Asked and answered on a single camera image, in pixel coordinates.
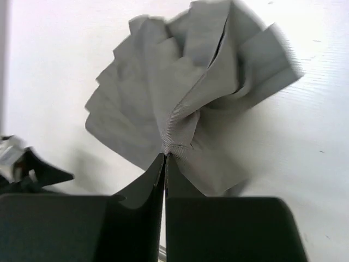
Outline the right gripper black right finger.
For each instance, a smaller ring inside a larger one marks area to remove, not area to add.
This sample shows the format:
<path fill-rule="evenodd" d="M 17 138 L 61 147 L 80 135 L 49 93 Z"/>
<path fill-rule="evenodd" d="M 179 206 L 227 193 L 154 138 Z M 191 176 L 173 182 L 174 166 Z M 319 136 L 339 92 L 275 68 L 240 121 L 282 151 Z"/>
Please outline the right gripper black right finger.
<path fill-rule="evenodd" d="M 208 197 L 166 159 L 168 261 L 307 261 L 293 214 L 275 197 Z"/>

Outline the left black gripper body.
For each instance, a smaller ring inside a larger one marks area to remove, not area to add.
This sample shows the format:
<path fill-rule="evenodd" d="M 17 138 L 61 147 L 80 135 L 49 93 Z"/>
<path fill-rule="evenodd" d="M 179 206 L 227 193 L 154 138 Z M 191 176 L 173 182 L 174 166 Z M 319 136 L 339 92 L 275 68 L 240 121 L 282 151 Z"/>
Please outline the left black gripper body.
<path fill-rule="evenodd" d="M 52 193 L 44 187 L 74 179 L 74 175 L 44 161 L 15 135 L 1 136 L 1 194 Z"/>

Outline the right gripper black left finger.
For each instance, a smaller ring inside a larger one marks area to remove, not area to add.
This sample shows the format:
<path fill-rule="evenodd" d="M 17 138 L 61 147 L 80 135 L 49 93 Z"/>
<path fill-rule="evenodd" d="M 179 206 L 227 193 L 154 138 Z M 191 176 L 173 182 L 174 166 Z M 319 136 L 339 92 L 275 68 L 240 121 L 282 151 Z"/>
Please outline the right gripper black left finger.
<path fill-rule="evenodd" d="M 157 261 L 165 157 L 113 195 L 1 195 L 1 261 Z"/>

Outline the grey pleated skirt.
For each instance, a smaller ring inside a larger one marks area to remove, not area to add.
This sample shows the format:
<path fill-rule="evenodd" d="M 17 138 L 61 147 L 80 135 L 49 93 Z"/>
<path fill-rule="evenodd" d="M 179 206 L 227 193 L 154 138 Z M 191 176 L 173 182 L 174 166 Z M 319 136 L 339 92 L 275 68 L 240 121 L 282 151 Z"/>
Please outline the grey pleated skirt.
<path fill-rule="evenodd" d="M 171 154 L 201 193 L 224 195 L 249 175 L 209 125 L 301 77 L 284 40 L 233 1 L 194 1 L 171 21 L 141 15 L 129 30 L 97 77 L 86 130 L 141 169 Z"/>

